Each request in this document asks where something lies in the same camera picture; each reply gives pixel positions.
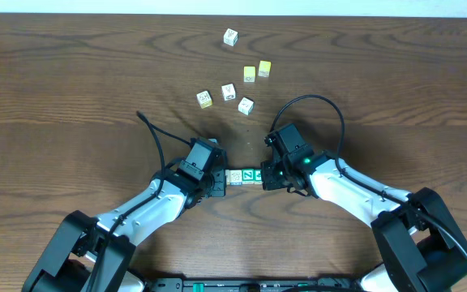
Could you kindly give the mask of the yellow sided wooden block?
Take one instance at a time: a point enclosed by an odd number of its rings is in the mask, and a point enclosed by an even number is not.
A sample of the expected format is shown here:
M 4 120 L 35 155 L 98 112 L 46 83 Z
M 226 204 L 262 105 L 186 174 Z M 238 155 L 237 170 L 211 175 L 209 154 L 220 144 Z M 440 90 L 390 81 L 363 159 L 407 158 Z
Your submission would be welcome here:
M 229 170 L 225 170 L 225 182 L 226 182 L 226 185 L 230 185 L 230 171 Z

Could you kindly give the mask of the blue sided wooden block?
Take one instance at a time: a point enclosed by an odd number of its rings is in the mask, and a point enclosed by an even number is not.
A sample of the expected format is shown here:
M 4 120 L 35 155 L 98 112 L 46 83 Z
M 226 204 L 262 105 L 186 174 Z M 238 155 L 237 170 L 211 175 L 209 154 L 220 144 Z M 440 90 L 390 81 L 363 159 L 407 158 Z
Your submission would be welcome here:
M 242 170 L 231 170 L 229 172 L 229 184 L 231 186 L 242 185 Z

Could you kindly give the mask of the green letter N block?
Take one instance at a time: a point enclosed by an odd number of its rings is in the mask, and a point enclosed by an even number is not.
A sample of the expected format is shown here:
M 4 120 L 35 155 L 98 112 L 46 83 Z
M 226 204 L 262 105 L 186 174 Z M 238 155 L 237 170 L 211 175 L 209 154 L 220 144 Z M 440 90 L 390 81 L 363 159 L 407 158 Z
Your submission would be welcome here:
M 255 171 L 253 169 L 242 170 L 242 184 L 249 185 L 255 183 Z

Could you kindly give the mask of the green number 4 block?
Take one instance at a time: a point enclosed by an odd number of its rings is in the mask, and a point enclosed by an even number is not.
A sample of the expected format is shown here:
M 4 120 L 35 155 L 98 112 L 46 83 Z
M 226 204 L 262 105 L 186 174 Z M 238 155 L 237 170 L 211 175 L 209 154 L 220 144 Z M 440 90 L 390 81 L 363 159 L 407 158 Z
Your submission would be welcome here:
M 255 175 L 255 179 L 254 179 L 254 182 L 255 184 L 262 184 L 262 174 L 261 174 L 261 170 L 254 170 L 254 175 Z

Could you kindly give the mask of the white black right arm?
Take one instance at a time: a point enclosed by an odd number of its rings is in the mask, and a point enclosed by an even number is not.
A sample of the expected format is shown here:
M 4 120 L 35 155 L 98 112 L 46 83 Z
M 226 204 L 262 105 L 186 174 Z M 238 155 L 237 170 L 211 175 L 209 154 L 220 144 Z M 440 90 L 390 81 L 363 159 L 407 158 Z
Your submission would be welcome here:
M 371 228 L 381 264 L 364 291 L 449 291 L 467 276 L 467 240 L 438 193 L 389 187 L 330 153 L 276 150 L 261 164 L 263 188 L 333 203 Z

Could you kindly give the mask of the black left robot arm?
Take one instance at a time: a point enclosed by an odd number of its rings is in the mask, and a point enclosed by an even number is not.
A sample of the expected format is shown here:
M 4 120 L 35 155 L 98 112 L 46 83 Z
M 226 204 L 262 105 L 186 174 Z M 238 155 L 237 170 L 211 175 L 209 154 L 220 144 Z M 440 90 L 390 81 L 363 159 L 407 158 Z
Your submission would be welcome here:
M 90 217 L 68 214 L 25 280 L 25 291 L 141 291 L 129 272 L 135 249 L 208 197 L 225 195 L 227 155 L 214 140 L 191 141 L 187 157 L 163 165 L 125 204 Z

